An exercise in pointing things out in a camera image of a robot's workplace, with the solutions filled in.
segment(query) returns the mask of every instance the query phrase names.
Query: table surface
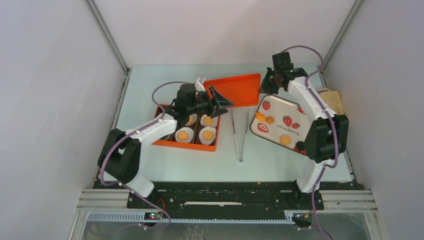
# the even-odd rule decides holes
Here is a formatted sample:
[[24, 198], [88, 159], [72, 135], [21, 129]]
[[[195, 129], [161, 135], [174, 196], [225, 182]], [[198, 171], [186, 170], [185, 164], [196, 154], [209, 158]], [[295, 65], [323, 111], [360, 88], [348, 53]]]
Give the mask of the table surface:
[[[153, 118], [156, 105], [152, 102], [152, 91], [170, 81], [194, 83], [198, 77], [207, 80], [260, 73], [263, 78], [271, 64], [210, 64], [210, 65], [155, 65], [132, 68], [128, 88], [120, 111], [117, 128], [132, 129]], [[295, 64], [307, 73], [317, 69], [314, 64]], [[322, 87], [321, 79], [314, 75], [310, 79], [314, 88]], [[155, 96], [159, 103], [169, 104], [176, 97], [179, 84], [160, 89]], [[295, 102], [283, 90], [279, 97]], [[246, 123], [252, 121], [258, 106], [235, 108], [234, 122], [240, 154], [243, 151]], [[302, 174], [303, 165], [311, 161], [285, 147], [264, 140], [249, 130], [246, 138], [244, 161], [238, 161], [231, 115], [221, 116], [216, 152], [180, 149], [166, 146], [142, 145], [140, 170], [150, 181], [166, 182], [276, 182], [294, 181]], [[106, 180], [113, 179], [105, 174]], [[343, 154], [335, 169], [327, 169], [323, 181], [348, 182], [351, 175]]]

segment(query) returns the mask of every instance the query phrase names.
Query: orange box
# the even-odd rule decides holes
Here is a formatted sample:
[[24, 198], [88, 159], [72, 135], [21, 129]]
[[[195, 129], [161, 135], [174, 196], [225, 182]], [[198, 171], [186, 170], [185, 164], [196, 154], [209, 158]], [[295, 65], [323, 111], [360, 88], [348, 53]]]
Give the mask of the orange box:
[[[207, 89], [209, 96], [212, 97], [209, 92], [210, 85], [213, 85], [218, 93], [234, 103], [232, 108], [251, 107], [259, 104], [258, 89], [261, 87], [261, 74], [259, 73], [205, 81], [203, 86]], [[154, 116], [156, 117], [160, 113], [161, 109], [158, 107]], [[199, 131], [204, 128], [200, 125], [201, 117], [202, 114], [198, 114], [196, 122], [192, 126], [189, 126], [194, 130], [193, 143], [177, 142], [175, 141], [175, 133], [173, 133], [168, 140], [157, 140], [153, 145], [215, 152], [218, 145], [221, 117], [218, 116], [215, 141], [210, 145], [203, 145], [199, 142]]]

